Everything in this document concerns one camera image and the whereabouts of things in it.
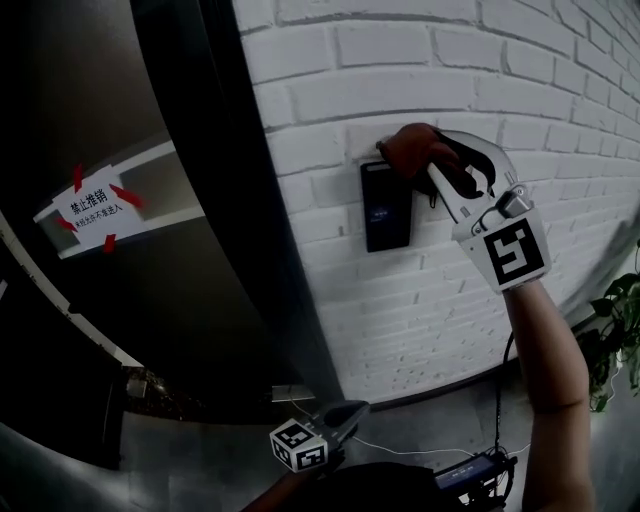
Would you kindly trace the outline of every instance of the black cable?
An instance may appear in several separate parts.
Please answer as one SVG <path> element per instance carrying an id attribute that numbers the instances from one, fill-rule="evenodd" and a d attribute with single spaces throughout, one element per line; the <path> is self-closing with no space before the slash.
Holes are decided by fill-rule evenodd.
<path id="1" fill-rule="evenodd" d="M 509 361 L 509 351 L 513 345 L 513 332 L 509 335 L 509 341 L 507 341 L 507 348 L 504 351 L 504 358 L 502 359 L 502 366 L 498 370 L 498 377 L 496 378 L 496 442 L 495 451 L 500 451 L 500 418 L 502 414 L 502 382 L 504 380 L 504 374 Z"/>

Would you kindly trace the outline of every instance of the cable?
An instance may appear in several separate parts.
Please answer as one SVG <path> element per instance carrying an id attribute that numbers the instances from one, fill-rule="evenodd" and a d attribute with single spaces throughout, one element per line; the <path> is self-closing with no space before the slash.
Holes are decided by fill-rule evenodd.
<path id="1" fill-rule="evenodd" d="M 522 453 L 523 451 L 525 451 L 530 446 L 531 446 L 531 443 L 529 443 L 527 446 L 522 448 L 522 450 L 518 450 L 517 452 L 509 452 L 509 453 L 507 453 L 507 457 L 511 457 L 512 455 L 517 455 L 518 453 Z"/>
<path id="2" fill-rule="evenodd" d="M 307 411 L 305 411 L 302 407 L 300 407 L 297 403 L 295 403 L 295 401 L 293 400 L 293 398 L 291 398 L 291 393 L 289 393 L 289 401 L 293 404 L 293 406 L 298 409 L 301 413 L 305 414 L 306 416 L 308 416 L 309 418 L 311 418 L 311 414 L 309 414 Z"/>
<path id="3" fill-rule="evenodd" d="M 293 404 L 293 406 L 298 409 L 301 413 L 305 414 L 308 417 L 311 417 L 311 414 L 309 414 L 307 411 L 305 411 L 302 407 L 300 407 L 297 403 L 295 403 L 295 401 L 293 400 L 293 398 L 291 398 L 291 394 L 289 394 L 289 401 Z M 468 455 L 469 457 L 473 457 L 473 453 L 469 453 L 466 450 L 462 450 L 460 448 L 449 448 L 449 449 L 442 449 L 442 450 L 427 450 L 425 452 L 396 452 L 395 450 L 391 450 L 390 448 L 385 448 L 384 446 L 378 446 L 377 444 L 373 444 L 373 443 L 368 443 L 367 441 L 364 441 L 363 439 L 360 439 L 359 437 L 353 436 L 353 439 L 355 439 L 356 441 L 358 441 L 359 443 L 362 443 L 366 446 L 369 446 L 371 448 L 377 448 L 378 450 L 384 450 L 385 452 L 389 452 L 389 453 L 393 453 L 394 455 L 427 455 L 429 453 L 441 453 L 441 452 L 461 452 L 461 453 L 465 453 L 466 455 Z"/>
<path id="4" fill-rule="evenodd" d="M 429 453 L 442 453 L 442 452 L 461 452 L 464 453 L 466 455 L 468 455 L 469 457 L 473 457 L 473 453 L 469 453 L 466 450 L 462 450 L 460 448 L 448 448 L 448 449 L 442 449 L 442 450 L 427 450 L 424 452 L 396 452 L 395 450 L 391 450 L 389 448 L 385 448 L 384 446 L 378 446 L 377 444 L 373 444 L 373 443 L 368 443 L 366 441 L 363 441 L 362 439 L 360 439 L 359 437 L 353 436 L 353 439 L 355 439 L 356 441 L 358 441 L 359 443 L 362 443 L 366 446 L 370 446 L 371 448 L 377 448 L 378 450 L 383 450 L 385 452 L 389 452 L 389 453 L 393 453 L 394 455 L 427 455 Z"/>
<path id="5" fill-rule="evenodd" d="M 496 379 L 496 440 L 494 447 L 496 452 L 500 449 L 500 420 L 502 415 L 502 380 L 504 378 L 505 368 L 509 362 L 509 351 L 511 345 L 513 345 L 513 332 L 509 335 L 507 341 L 507 348 L 504 350 L 504 357 L 502 358 L 502 367 L 499 370 L 498 378 Z"/>
<path id="6" fill-rule="evenodd" d="M 616 396 L 616 388 L 613 387 L 613 379 L 615 379 L 618 374 L 620 373 L 620 367 L 618 367 L 618 371 L 616 373 L 613 374 L 613 376 L 611 377 L 611 389 L 613 390 L 613 395 L 611 395 L 608 399 L 607 399 L 607 403 L 611 402 L 611 400 L 613 400 L 613 397 Z"/>
<path id="7" fill-rule="evenodd" d="M 502 360 L 502 367 L 500 368 L 498 378 L 496 379 L 496 439 L 495 439 L 495 444 L 493 448 L 490 448 L 490 450 L 495 450 L 496 453 L 499 451 L 506 453 L 506 450 L 500 446 L 500 419 L 501 419 L 501 413 L 502 413 L 502 380 L 504 377 L 505 367 L 507 365 L 507 362 L 509 361 L 509 352 L 511 350 L 511 345 L 513 345 L 513 340 L 514 340 L 514 336 L 512 332 L 509 335 L 509 340 L 507 341 L 507 347 L 504 351 L 504 357 Z M 289 386 L 289 401 L 293 404 L 293 406 L 296 409 L 298 409 L 305 416 L 311 417 L 311 414 L 309 414 L 302 407 L 300 407 L 291 397 L 291 386 Z M 385 448 L 384 446 L 379 446 L 377 444 L 369 443 L 356 436 L 353 436 L 353 439 L 365 446 L 369 446 L 370 448 L 377 448 L 378 450 L 383 450 L 385 452 L 392 453 L 394 455 L 427 455 L 430 453 L 459 452 L 459 453 L 464 453 L 469 457 L 474 457 L 473 453 L 470 453 L 466 450 L 462 450 L 461 448 L 447 448 L 447 449 L 440 449 L 440 450 L 427 450 L 427 451 L 416 451 L 416 452 L 397 452 L 395 450 L 391 450 L 390 448 Z M 525 451 L 527 448 L 529 448 L 529 446 L 531 446 L 531 443 L 525 446 L 522 450 L 519 450 L 517 452 L 506 453 L 506 456 L 509 457 L 511 455 L 515 455 L 516 453 L 521 453 Z"/>

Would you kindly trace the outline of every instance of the paper sign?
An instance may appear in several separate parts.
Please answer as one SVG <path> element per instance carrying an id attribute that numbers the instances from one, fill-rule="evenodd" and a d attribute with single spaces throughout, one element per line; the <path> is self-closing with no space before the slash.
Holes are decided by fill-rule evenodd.
<path id="1" fill-rule="evenodd" d="M 84 178 L 77 193 L 71 187 L 53 199 L 84 249 L 103 245 L 107 235 L 121 239 L 146 231 L 135 207 L 120 199 L 110 185 L 123 188 L 120 177 L 108 166 Z"/>

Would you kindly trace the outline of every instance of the door frame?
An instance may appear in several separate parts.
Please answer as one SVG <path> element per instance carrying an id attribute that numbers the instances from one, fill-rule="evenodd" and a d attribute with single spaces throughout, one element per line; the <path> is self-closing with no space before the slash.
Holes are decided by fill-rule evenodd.
<path id="1" fill-rule="evenodd" d="M 185 172 L 277 352 L 322 402 L 343 399 L 260 120 L 231 0 L 131 0 Z"/>

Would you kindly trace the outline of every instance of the white cable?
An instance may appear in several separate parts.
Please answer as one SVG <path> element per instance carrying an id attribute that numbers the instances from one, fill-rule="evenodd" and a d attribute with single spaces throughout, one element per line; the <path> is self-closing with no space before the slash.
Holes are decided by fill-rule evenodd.
<path id="1" fill-rule="evenodd" d="M 301 413 L 305 414 L 309 418 L 311 418 L 311 414 L 305 411 L 302 407 L 300 407 L 293 398 L 291 398 L 291 392 L 289 392 L 289 401 L 293 404 L 293 406 L 298 409 Z"/>
<path id="2" fill-rule="evenodd" d="M 359 437 L 356 437 L 356 436 L 353 436 L 353 439 L 355 439 L 359 443 L 362 443 L 362 444 L 364 444 L 366 446 L 370 446 L 371 448 L 377 448 L 378 450 L 383 450 L 385 452 L 393 453 L 394 455 L 427 455 L 429 453 L 461 452 L 461 453 L 467 454 L 469 457 L 473 457 L 474 456 L 473 453 L 469 453 L 466 450 L 461 450 L 460 448 L 448 448 L 448 449 L 443 449 L 443 450 L 427 450 L 425 452 L 396 452 L 396 451 L 391 450 L 389 448 L 385 448 L 384 446 L 378 446 L 377 444 L 367 443 L 366 441 L 363 441 L 362 439 L 360 439 Z"/>
<path id="3" fill-rule="evenodd" d="M 523 451 L 525 451 L 530 446 L 531 446 L 531 443 L 529 443 L 527 446 L 525 446 L 522 450 L 518 450 L 517 452 L 509 452 L 509 453 L 507 453 L 507 457 L 511 457 L 512 455 L 517 455 L 518 453 L 522 453 Z"/>
<path id="4" fill-rule="evenodd" d="M 613 397 L 616 396 L 616 388 L 613 387 L 613 379 L 615 379 L 618 374 L 620 373 L 620 366 L 618 366 L 618 371 L 616 373 L 613 374 L 613 376 L 611 377 L 611 389 L 613 390 L 613 395 L 611 395 L 608 399 L 607 399 L 607 403 L 611 402 L 611 400 L 613 400 Z"/>

